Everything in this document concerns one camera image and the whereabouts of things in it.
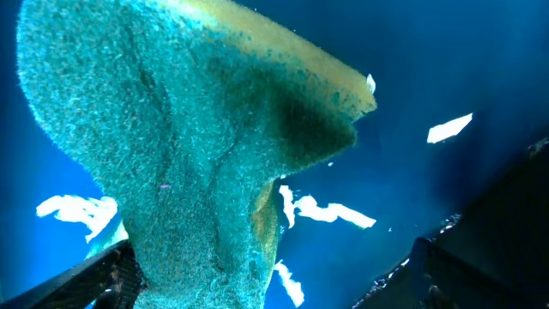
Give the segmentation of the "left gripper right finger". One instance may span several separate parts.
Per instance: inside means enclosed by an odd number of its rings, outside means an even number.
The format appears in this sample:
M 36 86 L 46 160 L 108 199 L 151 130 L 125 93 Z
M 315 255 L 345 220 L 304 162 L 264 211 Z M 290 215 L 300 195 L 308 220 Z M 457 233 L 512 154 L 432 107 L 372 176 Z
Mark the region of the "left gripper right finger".
M 548 140 L 441 231 L 414 241 L 404 264 L 357 308 L 433 308 L 430 287 L 457 308 L 548 306 Z

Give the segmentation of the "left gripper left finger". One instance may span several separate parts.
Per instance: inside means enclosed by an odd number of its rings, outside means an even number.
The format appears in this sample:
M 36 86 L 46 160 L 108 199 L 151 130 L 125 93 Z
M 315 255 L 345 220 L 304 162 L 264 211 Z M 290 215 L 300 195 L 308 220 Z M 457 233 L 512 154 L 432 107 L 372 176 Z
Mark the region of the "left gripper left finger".
M 126 240 L 1 304 L 2 309 L 132 309 L 142 273 Z

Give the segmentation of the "green yellow sponge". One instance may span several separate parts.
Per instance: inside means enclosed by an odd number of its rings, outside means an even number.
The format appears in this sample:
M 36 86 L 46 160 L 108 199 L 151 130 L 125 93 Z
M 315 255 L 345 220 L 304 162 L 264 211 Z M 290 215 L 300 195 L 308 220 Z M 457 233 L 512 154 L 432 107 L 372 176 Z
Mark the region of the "green yellow sponge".
M 365 77 L 232 1 L 24 0 L 21 88 L 113 197 L 143 308 L 261 308 L 274 182 L 355 144 Z

